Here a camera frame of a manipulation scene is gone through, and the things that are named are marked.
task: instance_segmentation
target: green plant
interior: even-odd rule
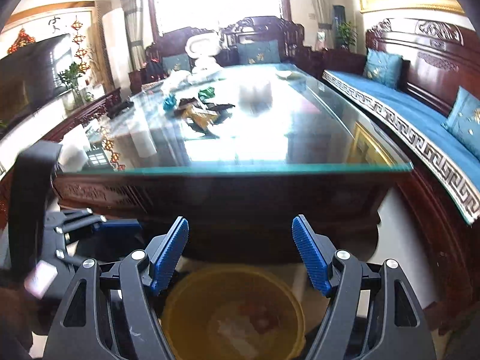
[[[61,83],[66,86],[67,89],[77,89],[78,88],[78,79],[83,76],[83,73],[80,70],[80,65],[72,62],[70,67],[67,70],[61,71],[58,74],[58,78]]]
[[[344,45],[350,49],[357,43],[357,32],[354,30],[352,22],[342,23],[338,26],[338,36],[343,40]]]

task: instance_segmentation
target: potted plant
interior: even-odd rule
[[[350,51],[350,46],[357,43],[357,32],[354,30],[352,22],[344,22],[338,26],[338,37],[343,41],[343,49]]]
[[[80,70],[80,65],[72,62],[70,67],[67,70],[61,71],[58,74],[58,78],[61,83],[68,89],[73,91],[73,97],[75,98],[75,103],[80,106],[83,104],[82,96],[78,90],[78,79],[83,76],[85,73]]]

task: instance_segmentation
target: cushion border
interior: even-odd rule
[[[480,192],[465,173],[431,140],[375,97],[348,85],[325,70],[322,78],[385,123],[430,169],[471,225],[480,216]]]

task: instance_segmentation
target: teal throw pillow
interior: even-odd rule
[[[238,58],[241,65],[279,64],[278,41],[237,43]]]
[[[443,127],[480,160],[480,100],[460,87]]]
[[[397,89],[402,73],[401,55],[368,49],[367,64],[363,75],[389,88]]]
[[[170,75],[172,71],[191,71],[188,55],[180,54],[162,58],[163,70]]]

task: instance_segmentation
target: table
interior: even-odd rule
[[[125,170],[59,174],[60,204],[155,221],[159,233],[184,216],[191,228],[185,252],[199,259],[243,261],[248,251],[249,262],[298,261],[290,230],[298,214],[337,246],[372,254],[378,207],[412,171],[392,140],[291,64],[228,67],[175,96],[196,97],[209,86],[212,102],[235,107],[207,133],[164,111],[161,85],[132,97],[134,108],[101,120],[105,130],[90,143],[108,142],[111,151],[103,152],[108,159],[118,153],[115,166]]]

